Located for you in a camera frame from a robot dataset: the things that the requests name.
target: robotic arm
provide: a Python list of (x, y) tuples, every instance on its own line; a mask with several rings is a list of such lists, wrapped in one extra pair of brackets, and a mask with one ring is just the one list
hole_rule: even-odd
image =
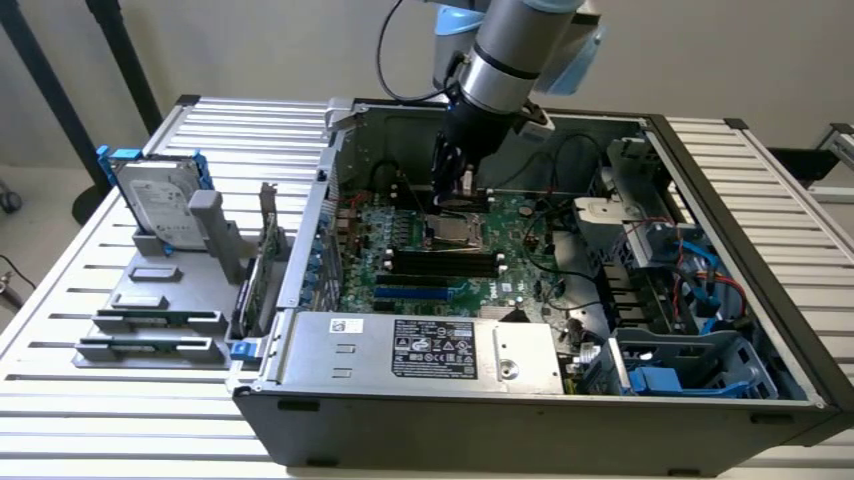
[(585, 0), (461, 3), (489, 8), (439, 10), (434, 83), (449, 109), (434, 149), (438, 206), (471, 201), (481, 160), (511, 129), (533, 140), (549, 138), (554, 124), (529, 95), (575, 92), (602, 35), (599, 15)]

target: floor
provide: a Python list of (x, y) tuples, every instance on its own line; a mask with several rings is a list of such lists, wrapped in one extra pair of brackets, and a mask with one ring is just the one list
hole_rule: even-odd
[[(86, 170), (60, 168), (0, 166), (0, 178), (24, 199), (22, 210), (10, 215), (0, 211), (0, 253), (38, 284), (80, 230), (71, 205), (92, 182)], [(0, 274), (7, 271), (0, 260)], [(20, 279), (14, 278), (11, 285), (22, 297), (30, 296), (30, 286)], [(0, 307), (0, 331), (12, 317)]]

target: black pole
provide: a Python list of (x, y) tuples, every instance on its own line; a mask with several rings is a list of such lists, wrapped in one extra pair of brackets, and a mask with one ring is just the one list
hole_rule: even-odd
[(18, 0), (0, 0), (0, 23), (95, 183), (95, 186), (80, 194), (72, 208), (75, 219), (79, 223), (84, 223), (112, 188), (107, 175), (98, 165), (95, 145), (44, 56), (36, 36), (30, 29)]
[(119, 0), (86, 0), (86, 4), (102, 27), (102, 32), (104, 32), (110, 51), (119, 64), (124, 83), (131, 91), (131, 97), (134, 97), (139, 115), (143, 117), (146, 129), (148, 130), (148, 134), (154, 135), (158, 127), (163, 123), (163, 117), (155, 96), (151, 93), (146, 72), (139, 63), (131, 36), (128, 35), (127, 28), (124, 28)]

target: slotted metal table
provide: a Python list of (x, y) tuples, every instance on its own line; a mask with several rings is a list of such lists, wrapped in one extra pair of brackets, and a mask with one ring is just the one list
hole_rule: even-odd
[[(226, 216), (244, 233), (260, 228), (260, 183), (279, 183), (280, 224), (294, 235), (307, 180), (326, 146), (324, 112), (323, 103), (203, 97), (195, 105), (175, 107), (146, 149), (162, 154), (203, 149)], [(721, 120), (670, 122), (854, 377), (854, 257), (838, 240), (845, 233), (749, 131), (731, 130)], [(72, 365), (74, 344), (88, 334), (90, 316), (134, 255), (134, 229), (114, 189), (0, 336), (0, 478), (453, 478), (288, 469), (270, 461), (242, 419), (226, 391), (226, 371)], [(854, 431), (817, 447), (774, 448), (721, 478), (854, 478)]]

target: green circuit board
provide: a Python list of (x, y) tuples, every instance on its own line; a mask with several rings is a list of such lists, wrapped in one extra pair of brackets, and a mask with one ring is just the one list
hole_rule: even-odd
[[(455, 279), (449, 301), (380, 299), (394, 302), (394, 313), (478, 317), (485, 316), (481, 314), (483, 307), (509, 307), (518, 305), (522, 300), (521, 306), (529, 315), (542, 315), (542, 304), (534, 299), (534, 283), (541, 280), (543, 288), (549, 289), (554, 278), (525, 260), (523, 236), (531, 218), (519, 213), (519, 208), (527, 205), (531, 205), (531, 201), (522, 195), (497, 195), (490, 212), (477, 214), (483, 239), (478, 251), (505, 254), (507, 270), (501, 276)], [(370, 313), (374, 312), (376, 300), (375, 279), (378, 274), (384, 273), (383, 255), (388, 246), (409, 251), (429, 251), (431, 247), (425, 245), (425, 214), (421, 211), (398, 209), (376, 195), (358, 208), (360, 221), (352, 227), (354, 234), (356, 238), (367, 240), (367, 248), (360, 247), (358, 254), (352, 248), (343, 248), (344, 285), (340, 310)], [(537, 238), (543, 238), (545, 230), (543, 222), (539, 222), (533, 230)]]

